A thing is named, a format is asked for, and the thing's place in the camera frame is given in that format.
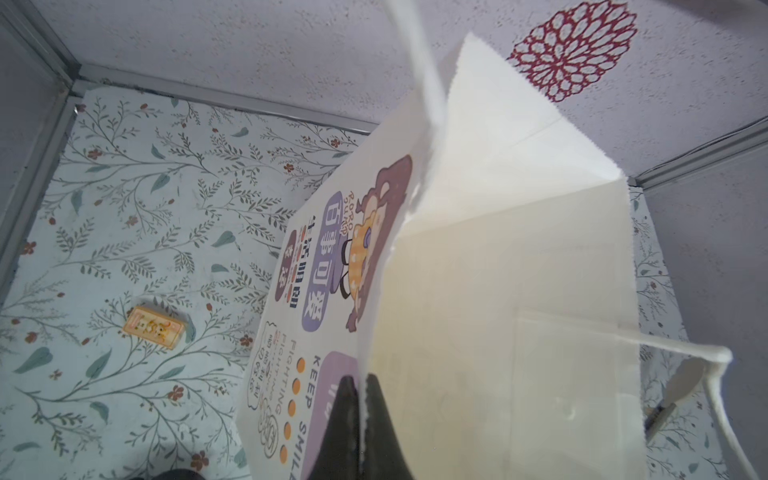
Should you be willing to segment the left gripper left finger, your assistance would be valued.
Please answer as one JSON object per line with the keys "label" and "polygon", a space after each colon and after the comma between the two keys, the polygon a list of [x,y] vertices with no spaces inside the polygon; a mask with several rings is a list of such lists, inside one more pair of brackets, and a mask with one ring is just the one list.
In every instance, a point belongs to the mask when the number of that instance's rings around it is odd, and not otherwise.
{"label": "left gripper left finger", "polygon": [[359,476],[360,412],[355,380],[339,383],[327,428],[309,480],[355,480]]}

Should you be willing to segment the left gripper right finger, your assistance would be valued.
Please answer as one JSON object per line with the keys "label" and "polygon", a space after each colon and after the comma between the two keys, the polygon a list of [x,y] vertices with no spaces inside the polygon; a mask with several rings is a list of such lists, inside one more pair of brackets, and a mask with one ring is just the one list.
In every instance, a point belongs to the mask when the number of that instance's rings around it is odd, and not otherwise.
{"label": "left gripper right finger", "polygon": [[413,480],[402,453],[378,378],[369,374],[365,386],[362,478]]}

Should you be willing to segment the white paper gift bag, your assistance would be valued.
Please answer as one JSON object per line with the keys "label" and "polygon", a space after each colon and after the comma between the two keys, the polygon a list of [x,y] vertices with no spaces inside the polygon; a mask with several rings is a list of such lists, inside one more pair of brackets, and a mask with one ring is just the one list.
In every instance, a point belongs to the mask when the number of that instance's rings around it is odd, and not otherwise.
{"label": "white paper gift bag", "polygon": [[255,479],[308,479],[340,380],[381,385],[414,479],[644,479],[640,350],[688,361],[742,447],[732,352],[644,334],[623,171],[483,40],[441,63],[388,5],[416,87],[291,219],[236,427]]}

